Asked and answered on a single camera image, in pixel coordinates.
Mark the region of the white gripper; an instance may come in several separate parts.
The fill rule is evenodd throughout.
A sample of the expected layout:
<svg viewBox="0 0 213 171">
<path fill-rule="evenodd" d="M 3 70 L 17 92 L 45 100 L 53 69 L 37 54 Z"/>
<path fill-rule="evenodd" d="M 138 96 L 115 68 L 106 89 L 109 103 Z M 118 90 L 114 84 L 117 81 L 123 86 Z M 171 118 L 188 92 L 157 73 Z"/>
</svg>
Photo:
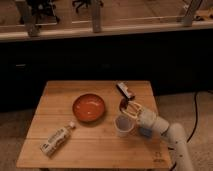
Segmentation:
<svg viewBox="0 0 213 171">
<path fill-rule="evenodd" d="M 151 137 L 153 132 L 164 134 L 169 128 L 169 122 L 167 120 L 148 108 L 142 108 L 142 106 L 137 102 L 129 101 L 128 109 L 130 111 L 139 111 L 136 115 L 135 113 L 132 114 L 127 110 L 121 109 L 122 114 L 133 120 L 137 120 L 139 133 L 145 137 Z"/>
</svg>

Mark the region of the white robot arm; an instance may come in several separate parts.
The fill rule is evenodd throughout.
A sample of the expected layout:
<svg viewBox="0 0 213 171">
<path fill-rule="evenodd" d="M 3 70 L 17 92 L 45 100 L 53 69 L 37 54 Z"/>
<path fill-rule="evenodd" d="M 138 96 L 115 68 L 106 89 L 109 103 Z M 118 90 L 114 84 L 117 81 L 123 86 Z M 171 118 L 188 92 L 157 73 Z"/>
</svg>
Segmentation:
<svg viewBox="0 0 213 171">
<path fill-rule="evenodd" d="M 188 150 L 185 129 L 180 123 L 169 123 L 156 112 L 135 101 L 123 99 L 119 110 L 138 126 L 159 133 L 173 145 L 178 171 L 195 171 Z"/>
</svg>

